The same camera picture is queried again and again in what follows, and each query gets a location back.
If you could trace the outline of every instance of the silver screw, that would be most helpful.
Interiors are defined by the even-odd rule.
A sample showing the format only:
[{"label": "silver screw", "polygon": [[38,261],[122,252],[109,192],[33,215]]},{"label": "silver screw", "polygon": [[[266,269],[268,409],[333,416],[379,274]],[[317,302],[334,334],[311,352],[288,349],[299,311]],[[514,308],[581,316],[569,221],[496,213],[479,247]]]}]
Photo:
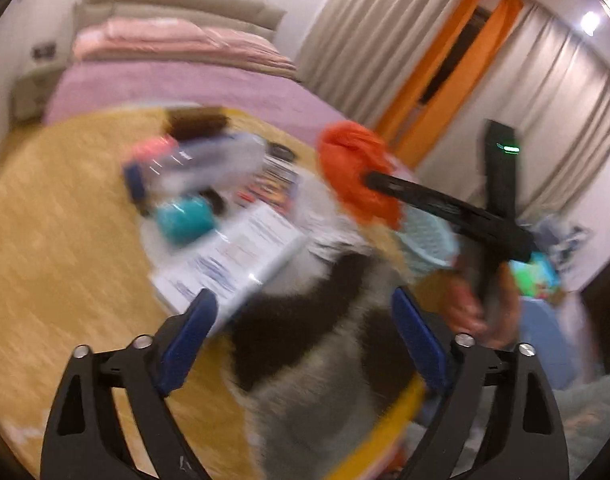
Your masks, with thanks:
[{"label": "silver screw", "polygon": [[457,334],[456,337],[454,337],[454,340],[458,346],[464,346],[465,348],[469,348],[470,346],[474,346],[476,344],[474,338],[470,334],[466,333]]},{"label": "silver screw", "polygon": [[521,352],[521,354],[523,354],[523,355],[527,355],[528,357],[532,357],[533,355],[536,355],[536,350],[529,343],[521,343],[518,346],[518,351]]},{"label": "silver screw", "polygon": [[74,357],[80,359],[89,354],[90,348],[87,345],[80,345],[74,348]]},{"label": "silver screw", "polygon": [[150,335],[141,335],[134,339],[134,346],[136,348],[147,348],[151,346],[154,342],[154,339]]}]

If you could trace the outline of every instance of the green led light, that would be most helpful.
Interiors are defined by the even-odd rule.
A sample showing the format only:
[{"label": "green led light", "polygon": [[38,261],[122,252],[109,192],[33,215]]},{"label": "green led light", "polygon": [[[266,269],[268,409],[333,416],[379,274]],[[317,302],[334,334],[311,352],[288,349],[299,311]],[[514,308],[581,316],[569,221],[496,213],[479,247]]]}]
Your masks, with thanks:
[{"label": "green led light", "polygon": [[503,146],[502,144],[499,144],[498,142],[496,143],[496,145],[504,152],[512,153],[512,155],[515,155],[516,153],[521,151],[521,149],[517,148],[516,146]]}]

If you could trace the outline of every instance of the teal container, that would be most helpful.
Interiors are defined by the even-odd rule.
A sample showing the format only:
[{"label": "teal container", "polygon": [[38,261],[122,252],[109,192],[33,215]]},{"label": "teal container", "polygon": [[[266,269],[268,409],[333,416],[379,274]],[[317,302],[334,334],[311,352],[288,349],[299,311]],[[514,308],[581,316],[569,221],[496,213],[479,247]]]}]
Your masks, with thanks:
[{"label": "teal container", "polygon": [[216,227],[210,204],[200,196],[160,205],[156,222],[163,236],[176,246],[187,245]]}]

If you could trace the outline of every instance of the curtain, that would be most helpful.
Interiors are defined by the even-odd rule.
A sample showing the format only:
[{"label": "curtain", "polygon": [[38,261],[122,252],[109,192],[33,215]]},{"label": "curtain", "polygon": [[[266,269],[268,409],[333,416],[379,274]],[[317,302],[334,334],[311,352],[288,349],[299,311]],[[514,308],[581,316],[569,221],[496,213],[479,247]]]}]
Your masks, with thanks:
[{"label": "curtain", "polygon": [[569,28],[533,6],[419,165],[421,182],[478,203],[487,119],[517,131],[524,218],[563,211],[610,153],[610,70]]},{"label": "curtain", "polygon": [[463,59],[418,119],[403,133],[394,153],[407,167],[415,169],[445,133],[492,64],[522,8],[522,0],[500,1]]},{"label": "curtain", "polygon": [[373,127],[460,0],[329,0],[297,57],[299,77]]},{"label": "curtain", "polygon": [[376,132],[383,137],[385,142],[391,143],[395,139],[403,122],[418,104],[418,100],[423,96],[423,92],[441,68],[445,57],[450,53],[450,49],[474,14],[478,3],[479,0],[461,0],[423,59],[416,65],[399,95],[389,105],[376,126]]}]

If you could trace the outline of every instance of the beige curtain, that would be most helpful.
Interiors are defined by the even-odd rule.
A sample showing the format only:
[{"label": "beige curtain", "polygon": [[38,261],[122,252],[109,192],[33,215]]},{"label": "beige curtain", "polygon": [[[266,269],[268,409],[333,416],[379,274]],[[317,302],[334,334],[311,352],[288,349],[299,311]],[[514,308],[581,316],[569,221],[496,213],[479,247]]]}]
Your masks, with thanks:
[{"label": "beige curtain", "polygon": [[460,0],[329,0],[297,57],[299,77],[374,127]]},{"label": "beige curtain", "polygon": [[517,130],[524,218],[562,211],[610,153],[610,69],[580,37],[533,6],[417,168],[420,181],[478,202],[484,182],[480,136],[487,119]]}]

